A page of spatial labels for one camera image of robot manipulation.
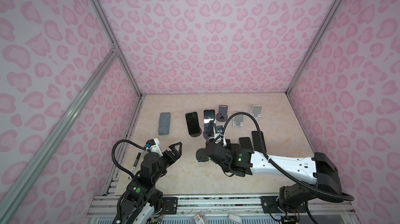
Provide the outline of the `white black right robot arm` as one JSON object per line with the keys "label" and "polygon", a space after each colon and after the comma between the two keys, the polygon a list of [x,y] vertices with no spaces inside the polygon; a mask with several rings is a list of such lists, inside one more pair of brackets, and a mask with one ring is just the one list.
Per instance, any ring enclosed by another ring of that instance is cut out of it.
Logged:
{"label": "white black right robot arm", "polygon": [[314,199],[331,203],[345,200],[338,169],[323,153],[304,158],[266,157],[261,149],[253,149],[249,138],[241,138],[238,144],[208,141],[204,148],[197,150],[196,159],[214,162],[229,177],[266,174],[285,176],[294,181],[294,185],[282,186],[276,199],[265,200],[264,211],[298,211],[304,208],[305,202]]}

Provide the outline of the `white folding phone stand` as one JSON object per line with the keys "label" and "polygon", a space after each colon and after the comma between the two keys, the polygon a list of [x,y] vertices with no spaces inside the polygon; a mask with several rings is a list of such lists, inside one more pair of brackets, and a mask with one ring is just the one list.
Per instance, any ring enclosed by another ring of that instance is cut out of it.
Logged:
{"label": "white folding phone stand", "polygon": [[233,117],[233,126],[234,127],[243,127],[244,126],[244,117],[245,115],[242,112],[236,112]]}

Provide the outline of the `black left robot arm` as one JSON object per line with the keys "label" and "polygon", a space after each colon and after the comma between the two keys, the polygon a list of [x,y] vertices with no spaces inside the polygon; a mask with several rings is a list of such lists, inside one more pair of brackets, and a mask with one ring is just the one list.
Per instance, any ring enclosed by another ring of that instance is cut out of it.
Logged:
{"label": "black left robot arm", "polygon": [[[147,152],[136,174],[120,165],[116,159],[116,148],[122,143]],[[119,170],[127,173],[131,181],[117,201],[117,213],[113,223],[145,224],[152,215],[163,211],[163,193],[156,189],[156,182],[166,175],[167,169],[181,155],[181,142],[170,145],[169,150],[162,152],[157,139],[148,140],[144,147],[126,139],[117,141],[111,149],[112,162]]]}

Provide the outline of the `purple-edged phone with glare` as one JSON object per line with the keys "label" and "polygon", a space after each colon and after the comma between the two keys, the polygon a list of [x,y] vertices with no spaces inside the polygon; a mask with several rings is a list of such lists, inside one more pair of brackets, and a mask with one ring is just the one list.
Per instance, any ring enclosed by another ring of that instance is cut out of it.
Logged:
{"label": "purple-edged phone with glare", "polygon": [[214,109],[204,110],[204,132],[206,134],[214,133],[216,113]]}

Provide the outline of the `green-edged black phone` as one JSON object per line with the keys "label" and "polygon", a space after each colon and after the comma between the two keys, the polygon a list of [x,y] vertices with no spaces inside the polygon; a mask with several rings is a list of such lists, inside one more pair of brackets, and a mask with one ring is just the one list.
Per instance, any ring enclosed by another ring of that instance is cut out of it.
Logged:
{"label": "green-edged black phone", "polygon": [[247,150],[253,152],[252,140],[250,137],[241,137],[239,138],[240,148],[243,150]]}

